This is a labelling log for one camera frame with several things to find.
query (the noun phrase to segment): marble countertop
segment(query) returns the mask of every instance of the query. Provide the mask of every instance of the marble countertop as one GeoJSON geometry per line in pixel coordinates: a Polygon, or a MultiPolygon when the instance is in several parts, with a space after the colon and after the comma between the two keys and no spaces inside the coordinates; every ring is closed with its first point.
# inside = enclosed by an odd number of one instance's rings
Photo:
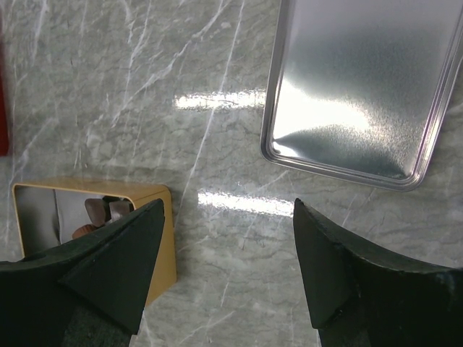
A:
{"type": "Polygon", "coordinates": [[[166,184],[179,282],[133,346],[318,346],[292,233],[300,197],[411,257],[463,266],[463,78],[422,185],[401,194],[266,162],[277,0],[0,0],[12,154],[0,258],[18,260],[13,182],[166,184]]]}

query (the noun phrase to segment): metal baking tray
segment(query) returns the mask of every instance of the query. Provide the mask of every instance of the metal baking tray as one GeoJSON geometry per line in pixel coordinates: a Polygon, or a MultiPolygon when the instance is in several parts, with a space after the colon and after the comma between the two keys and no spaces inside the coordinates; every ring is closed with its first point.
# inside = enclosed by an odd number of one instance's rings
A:
{"type": "Polygon", "coordinates": [[[407,191],[423,179],[462,58],[463,0],[289,0],[262,154],[407,191]]]}

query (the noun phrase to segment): open box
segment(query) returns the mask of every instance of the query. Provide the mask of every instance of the open box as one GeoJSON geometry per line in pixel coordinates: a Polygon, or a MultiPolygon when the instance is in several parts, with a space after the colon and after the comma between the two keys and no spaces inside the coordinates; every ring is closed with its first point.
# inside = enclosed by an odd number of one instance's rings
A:
{"type": "Polygon", "coordinates": [[[171,194],[163,185],[69,177],[15,184],[14,208],[22,253],[28,257],[71,241],[73,231],[90,223],[84,201],[103,196],[127,199],[135,209],[156,199],[163,200],[166,220],[147,306],[177,281],[171,194]]]}

